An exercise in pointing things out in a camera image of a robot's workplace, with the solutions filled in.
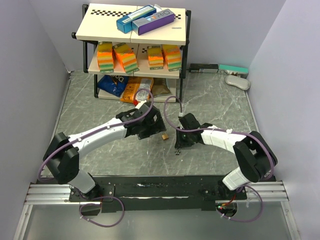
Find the black-headed key bunch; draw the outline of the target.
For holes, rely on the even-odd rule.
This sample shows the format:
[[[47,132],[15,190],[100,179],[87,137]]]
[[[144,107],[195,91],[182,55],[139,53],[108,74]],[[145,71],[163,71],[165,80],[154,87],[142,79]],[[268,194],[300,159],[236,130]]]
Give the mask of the black-headed key bunch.
[[[180,155],[180,153],[181,153],[181,149],[180,148],[176,148],[175,149],[175,154],[178,156],[178,155]]]

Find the brass padlock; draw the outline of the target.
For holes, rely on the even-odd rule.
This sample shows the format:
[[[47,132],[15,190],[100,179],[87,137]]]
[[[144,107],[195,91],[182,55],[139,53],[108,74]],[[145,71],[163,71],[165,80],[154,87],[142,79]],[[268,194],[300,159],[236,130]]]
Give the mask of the brass padlock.
[[[167,133],[162,133],[162,134],[161,134],[161,137],[162,137],[162,139],[163,139],[164,141],[169,138],[169,136],[168,136]]]

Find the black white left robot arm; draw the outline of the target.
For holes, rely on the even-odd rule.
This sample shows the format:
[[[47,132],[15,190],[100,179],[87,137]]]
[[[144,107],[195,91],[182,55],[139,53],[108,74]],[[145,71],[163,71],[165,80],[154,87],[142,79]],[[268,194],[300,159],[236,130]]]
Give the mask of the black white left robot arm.
[[[149,102],[121,112],[108,122],[85,132],[66,136],[60,132],[51,140],[43,156],[43,163],[58,184],[68,184],[80,196],[93,201],[103,190],[93,176],[80,169],[80,159],[110,142],[130,136],[139,140],[166,131],[160,110]]]

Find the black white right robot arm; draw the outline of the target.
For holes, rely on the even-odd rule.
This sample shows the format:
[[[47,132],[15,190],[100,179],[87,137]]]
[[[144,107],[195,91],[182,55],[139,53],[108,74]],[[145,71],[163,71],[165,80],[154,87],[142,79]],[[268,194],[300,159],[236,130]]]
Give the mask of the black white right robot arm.
[[[238,167],[216,180],[208,189],[201,189],[207,199],[227,200],[237,195],[237,189],[245,184],[274,182],[272,173],[278,160],[262,135],[252,131],[248,135],[235,134],[232,129],[221,130],[210,123],[200,124],[191,113],[178,117],[175,149],[195,144],[214,146],[235,155]]]

